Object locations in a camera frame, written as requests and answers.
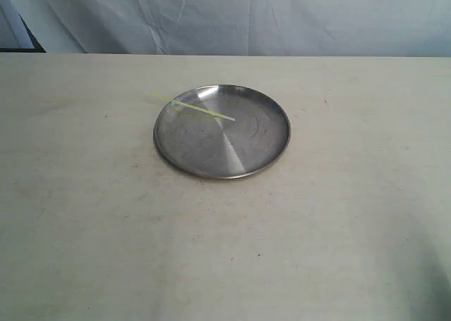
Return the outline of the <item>thin green glow stick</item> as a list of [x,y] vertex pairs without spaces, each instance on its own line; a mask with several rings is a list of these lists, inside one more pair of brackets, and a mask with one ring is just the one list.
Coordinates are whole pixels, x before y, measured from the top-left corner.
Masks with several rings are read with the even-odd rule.
[[228,121],[231,121],[231,122],[235,122],[236,121],[235,118],[230,117],[228,115],[224,115],[222,113],[217,113],[217,112],[211,111],[211,110],[206,109],[206,108],[201,108],[199,106],[192,105],[190,103],[179,101],[179,100],[177,100],[175,98],[171,98],[171,97],[168,97],[168,96],[162,96],[160,94],[149,93],[149,92],[146,92],[146,95],[150,96],[150,97],[153,97],[155,99],[164,100],[164,101],[167,102],[167,104],[169,106],[172,106],[174,108],[176,108],[177,106],[178,107],[183,107],[183,108],[189,108],[190,110],[197,111],[199,113],[203,113],[205,115],[208,115],[212,119],[223,119],[223,120],[228,120]]

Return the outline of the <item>round stainless steel plate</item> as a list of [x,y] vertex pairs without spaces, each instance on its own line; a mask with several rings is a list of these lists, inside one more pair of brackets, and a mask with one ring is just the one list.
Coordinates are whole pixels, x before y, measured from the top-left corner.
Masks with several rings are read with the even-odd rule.
[[154,124],[154,144],[162,158],[183,172],[215,180],[238,179],[265,170],[288,147],[289,117],[262,92],[217,84],[174,98],[236,119],[212,119],[166,104]]

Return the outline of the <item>dark frame at left edge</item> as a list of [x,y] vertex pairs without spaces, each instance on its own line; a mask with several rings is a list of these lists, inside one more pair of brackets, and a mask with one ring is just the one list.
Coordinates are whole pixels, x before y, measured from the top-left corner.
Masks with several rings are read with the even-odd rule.
[[7,16],[1,10],[1,52],[45,53],[20,15]]

